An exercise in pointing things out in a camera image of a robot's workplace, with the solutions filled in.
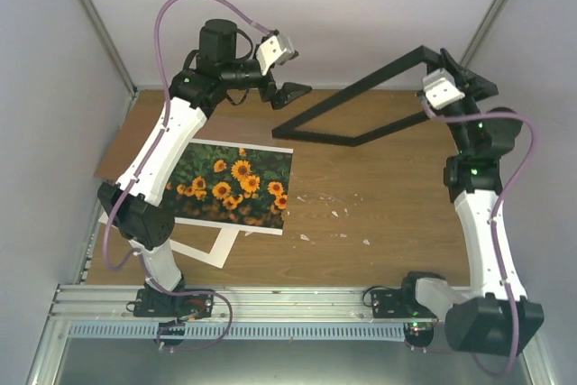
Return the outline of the black picture frame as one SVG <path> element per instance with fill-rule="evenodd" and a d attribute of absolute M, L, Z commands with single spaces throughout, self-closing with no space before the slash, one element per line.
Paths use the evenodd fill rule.
<path fill-rule="evenodd" d="M 361 126 L 362 117 L 373 122 L 377 112 L 388 106 L 377 86 L 417 67 L 427 75 L 444 72 L 454 77 L 456 62 L 448 50 L 419 46 L 275 127 L 272 137 L 352 148 L 421 124 L 426 115 L 418 109 L 384 126 Z"/>

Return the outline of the sunflower photo print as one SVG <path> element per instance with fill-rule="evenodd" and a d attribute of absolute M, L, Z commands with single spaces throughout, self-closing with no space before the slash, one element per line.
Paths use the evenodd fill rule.
<path fill-rule="evenodd" d="M 193 140 L 169 175 L 160 206 L 182 224 L 236 225 L 282 234 L 294 151 Z"/>

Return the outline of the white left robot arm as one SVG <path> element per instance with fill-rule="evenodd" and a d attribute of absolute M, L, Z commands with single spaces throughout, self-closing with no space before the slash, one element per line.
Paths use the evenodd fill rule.
<path fill-rule="evenodd" d="M 211 19 L 199 32 L 199 43 L 171 80 L 157 123 L 131 165 L 113 183 L 97 191 L 107 220 L 142 261 L 146 284 L 157 291 L 154 305 L 165 316 L 176 316 L 186 305 L 184 277 L 169 244 L 175 216 L 163 209 L 163 190 L 191 139 L 204 127 L 229 91 L 257 90 L 275 110 L 311 91 L 310 86 L 277 86 L 272 70 L 298 56 L 289 37 L 267 31 L 247 54 L 237 54 L 243 30 L 229 20 Z"/>

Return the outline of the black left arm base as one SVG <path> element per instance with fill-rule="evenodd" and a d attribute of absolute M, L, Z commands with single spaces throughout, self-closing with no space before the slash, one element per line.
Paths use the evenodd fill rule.
<path fill-rule="evenodd" d="M 214 301 L 213 290 L 200 290 L 193 295 L 172 296 L 145 284 L 136 299 L 126 304 L 135 317 L 165 317 L 177 321 L 210 317 Z"/>

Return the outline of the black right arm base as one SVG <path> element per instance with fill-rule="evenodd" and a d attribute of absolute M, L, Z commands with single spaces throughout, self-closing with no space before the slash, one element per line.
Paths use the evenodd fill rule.
<path fill-rule="evenodd" d="M 416 321 L 437 319 L 426 307 L 406 303 L 402 298 L 401 289 L 384 286 L 368 287 L 362 292 L 362 303 L 371 310 L 373 318 Z"/>

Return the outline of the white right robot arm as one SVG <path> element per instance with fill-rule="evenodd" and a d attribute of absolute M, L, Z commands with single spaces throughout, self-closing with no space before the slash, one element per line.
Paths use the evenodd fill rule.
<path fill-rule="evenodd" d="M 436 273 L 411 271 L 398 298 L 407 316 L 419 317 L 429 310 L 443 322 L 454 351 L 516 357 L 544 323 L 545 314 L 540 304 L 528 300 L 512 260 L 503 206 L 520 172 L 502 181 L 500 160 L 513 151 L 522 128 L 531 123 L 506 107 L 481 112 L 477 96 L 496 91 L 447 50 L 423 79 L 419 100 L 425 114 L 449 127 L 456 146 L 445 163 L 444 185 L 463 229 L 470 292 L 458 292 Z"/>

